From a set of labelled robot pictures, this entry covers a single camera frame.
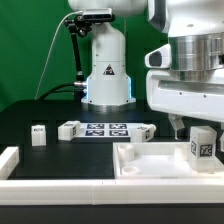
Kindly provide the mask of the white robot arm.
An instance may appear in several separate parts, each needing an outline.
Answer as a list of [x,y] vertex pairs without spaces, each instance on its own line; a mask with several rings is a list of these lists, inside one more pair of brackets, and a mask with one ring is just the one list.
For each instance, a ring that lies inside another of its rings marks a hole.
[[224,0],[68,0],[72,10],[129,16],[131,45],[148,68],[154,111],[224,126]]

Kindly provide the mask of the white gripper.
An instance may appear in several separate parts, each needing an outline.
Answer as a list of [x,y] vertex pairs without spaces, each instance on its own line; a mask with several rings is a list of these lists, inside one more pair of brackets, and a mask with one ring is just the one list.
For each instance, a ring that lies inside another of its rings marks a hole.
[[[193,72],[182,81],[170,69],[171,47],[166,44],[145,56],[147,103],[154,111],[169,114],[168,119],[178,139],[184,128],[181,116],[224,122],[224,68],[203,71],[198,79]],[[224,123],[221,123],[220,151],[224,152]]]

